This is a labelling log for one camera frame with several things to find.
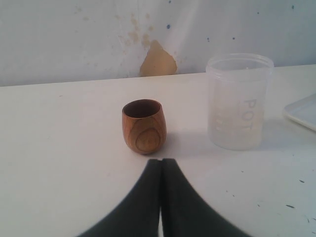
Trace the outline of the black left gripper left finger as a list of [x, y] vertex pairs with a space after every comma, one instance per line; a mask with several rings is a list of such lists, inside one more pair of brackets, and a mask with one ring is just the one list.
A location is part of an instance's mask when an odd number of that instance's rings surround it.
[[148, 160], [141, 176], [120, 204], [81, 237], [157, 237], [162, 162]]

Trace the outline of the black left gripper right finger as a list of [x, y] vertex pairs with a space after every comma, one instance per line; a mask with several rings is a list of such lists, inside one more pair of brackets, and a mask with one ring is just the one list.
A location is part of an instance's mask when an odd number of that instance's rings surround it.
[[162, 160], [160, 209], [165, 237], [248, 237], [194, 190], [174, 159]]

